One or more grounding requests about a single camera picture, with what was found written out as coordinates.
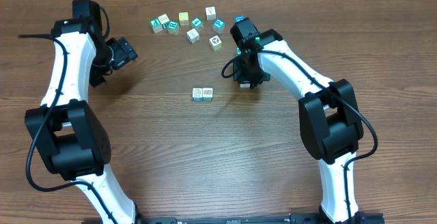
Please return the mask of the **white top block rear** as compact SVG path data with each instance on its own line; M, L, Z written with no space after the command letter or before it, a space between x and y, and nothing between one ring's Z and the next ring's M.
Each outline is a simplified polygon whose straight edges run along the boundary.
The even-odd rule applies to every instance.
M216 10L215 10L214 6L206 8L206 19L207 20L215 20L216 19Z

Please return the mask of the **blue P block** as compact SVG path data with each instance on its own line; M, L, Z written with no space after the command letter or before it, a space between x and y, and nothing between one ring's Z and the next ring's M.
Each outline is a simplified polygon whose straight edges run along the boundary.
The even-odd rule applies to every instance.
M216 33L223 33L225 30L225 22L223 20L217 18L212 24L212 29Z

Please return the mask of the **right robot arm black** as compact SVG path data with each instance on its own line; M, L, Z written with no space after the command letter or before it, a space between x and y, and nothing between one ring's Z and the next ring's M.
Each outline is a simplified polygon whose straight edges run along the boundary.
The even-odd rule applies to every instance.
M358 209L354 196L354 162L378 148L377 135L359 112L352 85L333 81L307 65L274 29L263 33L249 18L230 34L239 54L229 61L230 77L254 88L275 78L298 101L304 147L318 161L322 201L317 214L291 214L290 223L383 223L382 214Z

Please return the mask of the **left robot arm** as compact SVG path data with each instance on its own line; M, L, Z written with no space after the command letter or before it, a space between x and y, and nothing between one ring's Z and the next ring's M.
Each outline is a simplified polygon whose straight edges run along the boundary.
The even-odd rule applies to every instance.
M125 38L109 37L107 13L92 0L74 0L72 18L58 20L42 39L53 41L51 81L40 106L25 113L33 139L25 166L28 183L53 192L78 187L101 223L144 223L110 166L107 132L88 104L89 87L137 58Z

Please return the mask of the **yellow top block rear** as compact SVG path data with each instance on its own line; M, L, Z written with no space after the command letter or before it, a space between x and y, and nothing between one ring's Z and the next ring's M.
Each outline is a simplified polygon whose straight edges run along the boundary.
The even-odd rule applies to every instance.
M178 14L178 18L179 18L179 23L181 26L189 26L190 25L188 12L180 12Z

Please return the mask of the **white block blue edge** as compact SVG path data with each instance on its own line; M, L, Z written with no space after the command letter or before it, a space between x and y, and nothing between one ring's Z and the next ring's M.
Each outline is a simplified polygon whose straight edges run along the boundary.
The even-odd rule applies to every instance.
M203 100L203 89L195 87L192 91L192 99L193 101L202 101Z

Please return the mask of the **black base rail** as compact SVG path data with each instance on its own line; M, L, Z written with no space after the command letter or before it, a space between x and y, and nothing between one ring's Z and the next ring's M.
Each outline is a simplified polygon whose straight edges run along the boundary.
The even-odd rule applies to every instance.
M235 217L235 218L207 218L207 219L176 219L168 218L144 218L140 217L134 223L142 224L316 224L330 223L327 217L321 214L289 214L287 216L258 216L258 217ZM366 214L359 212L354 216L351 223L358 224L384 224L383 214Z

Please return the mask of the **white block blue side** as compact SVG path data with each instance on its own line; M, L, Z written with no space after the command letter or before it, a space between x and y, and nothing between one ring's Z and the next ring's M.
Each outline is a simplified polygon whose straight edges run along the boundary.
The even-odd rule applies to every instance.
M191 30L187 31L186 36L187 36L188 41L191 44L197 42L200 39L199 32L196 29L191 29Z

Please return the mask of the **small green top block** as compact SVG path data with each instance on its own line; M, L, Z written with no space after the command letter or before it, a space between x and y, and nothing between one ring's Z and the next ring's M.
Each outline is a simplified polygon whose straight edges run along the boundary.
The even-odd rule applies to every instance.
M191 28L201 31L203 29L203 21L199 17L194 18L191 21Z

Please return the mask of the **white top block green side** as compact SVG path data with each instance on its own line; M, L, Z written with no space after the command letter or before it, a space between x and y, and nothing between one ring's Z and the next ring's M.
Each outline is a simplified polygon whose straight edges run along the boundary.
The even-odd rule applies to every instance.
M168 28L168 24L170 22L169 17L166 14L162 14L158 17L158 20L160 21L161 25L163 26L163 29Z

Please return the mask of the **blue top block right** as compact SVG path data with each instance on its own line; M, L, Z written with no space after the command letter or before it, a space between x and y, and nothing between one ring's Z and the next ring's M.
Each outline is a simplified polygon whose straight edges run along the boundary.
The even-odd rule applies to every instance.
M237 22L242 21L242 20L244 20L244 19L245 19L245 16L244 16L244 15L239 15L239 16L236 16L236 17L235 17L235 22L237 23Z

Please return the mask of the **white block monkey picture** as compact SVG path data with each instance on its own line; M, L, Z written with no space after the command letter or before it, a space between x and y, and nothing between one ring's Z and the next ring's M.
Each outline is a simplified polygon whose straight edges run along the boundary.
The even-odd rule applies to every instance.
M240 88L250 88L250 83L243 83L243 84L240 84Z

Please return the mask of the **white block green edge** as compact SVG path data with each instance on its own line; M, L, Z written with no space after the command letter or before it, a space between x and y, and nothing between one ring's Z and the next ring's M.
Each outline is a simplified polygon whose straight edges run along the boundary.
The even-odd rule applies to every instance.
M213 89L211 87L204 87L202 89L203 101L213 100Z

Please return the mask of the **white block animal picture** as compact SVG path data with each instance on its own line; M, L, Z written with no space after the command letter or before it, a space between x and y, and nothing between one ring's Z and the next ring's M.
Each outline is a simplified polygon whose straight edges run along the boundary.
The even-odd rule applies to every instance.
M214 36L209 39L209 44L213 51L220 49L223 45L221 39L218 36Z

